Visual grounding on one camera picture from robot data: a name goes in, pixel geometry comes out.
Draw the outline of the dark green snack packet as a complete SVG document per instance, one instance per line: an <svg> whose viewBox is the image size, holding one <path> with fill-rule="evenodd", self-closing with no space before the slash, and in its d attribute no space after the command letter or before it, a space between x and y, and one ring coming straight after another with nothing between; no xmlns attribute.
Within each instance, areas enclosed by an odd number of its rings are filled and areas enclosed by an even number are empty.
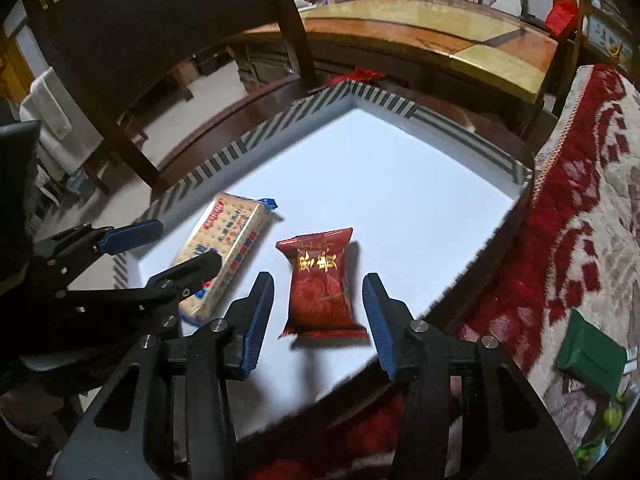
<svg viewBox="0 0 640 480"><path fill-rule="evenodd" d="M587 387L616 396L627 363L626 349L573 309L555 366Z"/></svg>

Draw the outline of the wooden coffee table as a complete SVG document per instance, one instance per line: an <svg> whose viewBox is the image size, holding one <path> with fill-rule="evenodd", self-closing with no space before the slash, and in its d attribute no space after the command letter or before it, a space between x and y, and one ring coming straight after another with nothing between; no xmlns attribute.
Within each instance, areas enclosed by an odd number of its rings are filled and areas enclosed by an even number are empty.
<svg viewBox="0 0 640 480"><path fill-rule="evenodd" d="M460 0L350 0L299 15L320 77L372 70L518 136L544 105L558 48L520 18Z"/></svg>

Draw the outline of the white tray with striped rim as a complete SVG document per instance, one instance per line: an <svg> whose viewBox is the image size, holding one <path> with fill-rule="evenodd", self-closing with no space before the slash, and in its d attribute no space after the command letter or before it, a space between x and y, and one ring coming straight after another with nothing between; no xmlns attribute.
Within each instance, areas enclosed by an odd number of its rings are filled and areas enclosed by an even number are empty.
<svg viewBox="0 0 640 480"><path fill-rule="evenodd" d="M260 272L274 299L256 370L230 390L242 440L362 398L378 366L362 282L378 274L444 327L501 259L532 192L521 141L344 81L244 133L154 200L164 235L113 261L119 288L207 249L218 276L181 306L193 330Z"/></svg>

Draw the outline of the beige cracker pack blue ends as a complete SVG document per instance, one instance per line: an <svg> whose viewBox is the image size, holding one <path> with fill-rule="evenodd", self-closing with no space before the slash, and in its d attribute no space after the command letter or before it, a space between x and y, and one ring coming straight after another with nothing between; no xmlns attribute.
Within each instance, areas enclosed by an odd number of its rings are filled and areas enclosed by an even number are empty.
<svg viewBox="0 0 640 480"><path fill-rule="evenodd" d="M277 206L273 198L251 200L221 192L205 208L172 265L213 250L220 255L221 267L214 278L180 302L179 311L186 321L200 326L213 317Z"/></svg>

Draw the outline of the green black matcha packet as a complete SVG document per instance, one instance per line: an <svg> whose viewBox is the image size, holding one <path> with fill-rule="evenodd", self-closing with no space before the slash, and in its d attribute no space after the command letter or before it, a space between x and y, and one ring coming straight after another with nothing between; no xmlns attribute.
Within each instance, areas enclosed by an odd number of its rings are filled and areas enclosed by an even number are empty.
<svg viewBox="0 0 640 480"><path fill-rule="evenodd" d="M581 474L588 474L602 460L620 434L634 404L634 387L628 385L623 393L608 400L603 410L597 411L582 443L574 453Z"/></svg>

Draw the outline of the dark wooden chair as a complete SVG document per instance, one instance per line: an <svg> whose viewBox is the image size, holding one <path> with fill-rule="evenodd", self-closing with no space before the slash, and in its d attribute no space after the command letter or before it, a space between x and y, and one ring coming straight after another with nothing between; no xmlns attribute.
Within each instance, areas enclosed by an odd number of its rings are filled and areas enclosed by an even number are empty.
<svg viewBox="0 0 640 480"><path fill-rule="evenodd" d="M294 0L22 0L44 58L90 122L147 185L162 178L119 119L180 62L277 24L295 73L318 84Z"/></svg>

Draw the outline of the red gold snack packet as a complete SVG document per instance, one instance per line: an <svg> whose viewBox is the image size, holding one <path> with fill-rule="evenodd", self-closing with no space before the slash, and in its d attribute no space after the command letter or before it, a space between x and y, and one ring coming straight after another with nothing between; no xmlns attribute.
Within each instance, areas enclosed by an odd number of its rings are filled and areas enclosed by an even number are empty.
<svg viewBox="0 0 640 480"><path fill-rule="evenodd" d="M292 263L288 319L282 336L326 340L364 339L346 280L346 249L352 229L344 228L279 240L276 248Z"/></svg>

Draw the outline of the red cream floral blanket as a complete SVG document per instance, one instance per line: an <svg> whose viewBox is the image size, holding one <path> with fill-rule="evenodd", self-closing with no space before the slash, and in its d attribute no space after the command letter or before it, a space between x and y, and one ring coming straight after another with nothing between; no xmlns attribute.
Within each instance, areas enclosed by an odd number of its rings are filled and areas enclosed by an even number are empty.
<svg viewBox="0 0 640 480"><path fill-rule="evenodd" d="M578 68L535 159L533 196L489 280L460 278L442 297L460 321L427 323L475 344L471 376L450 378L442 479L578 479L577 426L610 398L558 370L576 309L627 352L639 343L639 93L604 64ZM380 362L329 415L246 441L254 479L393 479L407 388Z"/></svg>

